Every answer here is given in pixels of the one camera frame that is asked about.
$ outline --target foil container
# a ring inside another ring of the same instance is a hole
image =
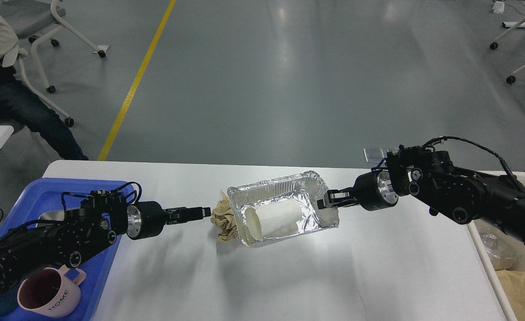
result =
[[[318,199],[322,199],[327,190],[326,183],[315,171],[229,187],[227,194],[240,241],[248,247],[261,247],[295,236],[338,227],[337,208],[318,210]],[[250,208],[258,209],[285,200],[295,200],[300,206],[301,215],[295,222],[296,228],[284,235],[255,238],[248,226],[245,212]]]

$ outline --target yellow floor line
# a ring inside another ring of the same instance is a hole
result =
[[[163,18],[161,19],[161,23],[159,24],[159,27],[157,27],[156,34],[153,36],[152,43],[149,45],[148,52],[145,54],[144,60],[141,62],[141,65],[140,65],[140,69],[137,71],[136,78],[132,82],[132,87],[129,89],[128,95],[124,100],[124,104],[122,104],[121,106],[120,113],[116,117],[116,121],[114,122],[112,129],[110,130],[110,133],[107,135],[107,139],[106,139],[106,142],[103,144],[102,150],[99,152],[98,161],[106,160],[107,153],[110,152],[110,148],[112,148],[112,144],[114,144],[114,140],[116,140],[116,135],[118,134],[118,131],[120,130],[121,124],[125,118],[125,114],[128,112],[129,105],[132,103],[133,96],[136,94],[136,90],[138,86],[140,85],[140,81],[142,77],[144,76],[145,69],[148,67],[149,61],[152,58],[157,42],[159,41],[159,38],[161,37],[161,33],[163,32],[165,24],[167,23],[167,19],[169,19],[171,10],[173,10],[175,1],[176,0],[171,0],[171,2],[169,3],[169,6],[167,7],[167,10],[165,10],[165,14],[163,15]]]

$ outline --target brown paper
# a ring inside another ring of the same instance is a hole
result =
[[[518,321],[525,321],[525,272],[496,272]]]
[[[238,237],[238,232],[236,231],[236,222],[234,221],[234,213],[230,208],[228,203],[228,196],[221,191],[223,197],[217,203],[217,207],[211,211],[211,223],[222,229],[222,232],[218,234],[218,242],[223,243],[227,242],[230,239]]]

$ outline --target blue tray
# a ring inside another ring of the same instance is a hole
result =
[[[72,193],[89,193],[95,189],[115,189],[124,184],[124,181],[97,181],[91,179],[64,179],[64,178],[40,178],[28,184],[22,191],[16,204],[7,219],[0,227],[0,236],[6,234],[9,228],[16,227],[22,223],[38,219],[45,212],[61,210],[62,203],[60,195],[62,192]],[[122,189],[124,193],[130,193],[133,188],[130,186]],[[79,207],[82,199],[75,197],[65,197],[66,207],[71,209]],[[106,283],[107,275],[112,267],[112,262],[120,243],[118,240],[99,253],[97,256],[89,259],[79,266],[87,274],[86,279],[80,284],[82,297],[76,309],[66,317],[61,317],[61,321],[88,321],[99,303],[102,295],[103,286]],[[16,303],[16,290],[14,287],[7,295],[0,297],[0,305],[11,306]],[[0,321],[53,321],[52,317],[32,313],[16,305],[16,309],[7,315],[0,317]]]

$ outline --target caster wheel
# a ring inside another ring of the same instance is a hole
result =
[[[66,126],[68,126],[69,128],[74,126],[74,118],[68,117],[68,118],[64,119],[64,124]]]

